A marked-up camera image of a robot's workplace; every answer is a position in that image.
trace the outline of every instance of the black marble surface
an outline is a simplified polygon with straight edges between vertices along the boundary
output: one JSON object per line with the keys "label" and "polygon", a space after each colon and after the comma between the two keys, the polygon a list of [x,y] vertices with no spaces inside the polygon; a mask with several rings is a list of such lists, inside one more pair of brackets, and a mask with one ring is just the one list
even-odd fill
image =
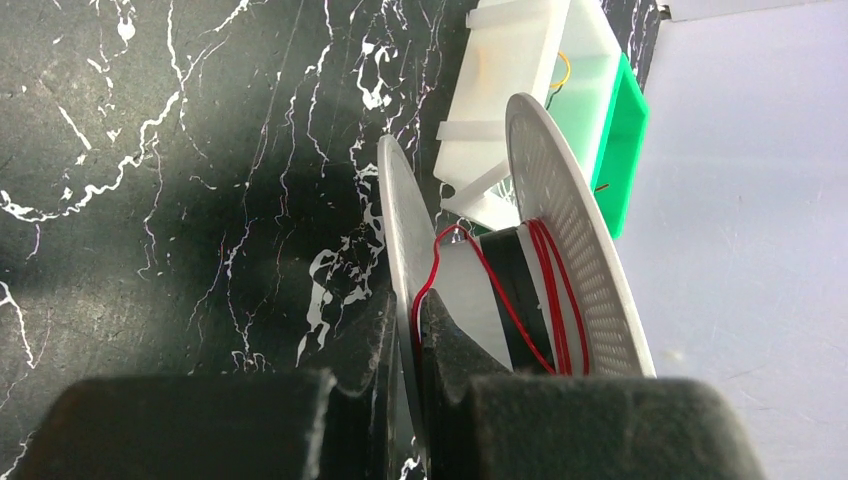
{"label": "black marble surface", "polygon": [[[0,479],[83,377],[274,372],[331,342],[388,281],[382,134],[455,221],[431,171],[475,5],[0,5]],[[644,84],[653,1],[603,5]]]}

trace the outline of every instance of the white perforated disc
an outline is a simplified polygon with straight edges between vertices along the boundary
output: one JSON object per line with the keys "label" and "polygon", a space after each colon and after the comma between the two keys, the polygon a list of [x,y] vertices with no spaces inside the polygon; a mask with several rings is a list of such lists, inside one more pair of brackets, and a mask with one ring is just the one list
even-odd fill
{"label": "white perforated disc", "polygon": [[530,95],[507,105],[506,136],[521,220],[544,221],[586,326],[590,374],[655,376],[633,295],[577,159]]}
{"label": "white perforated disc", "polygon": [[400,341],[401,366],[412,428],[421,447],[426,465],[427,446],[418,383],[415,380],[415,358],[409,314],[415,294],[427,282],[433,265],[433,243],[436,234],[424,197],[415,181],[409,161],[391,135],[385,135],[377,146],[377,171],[380,180],[380,201],[385,222],[386,250],[392,287],[397,296],[397,329]]}

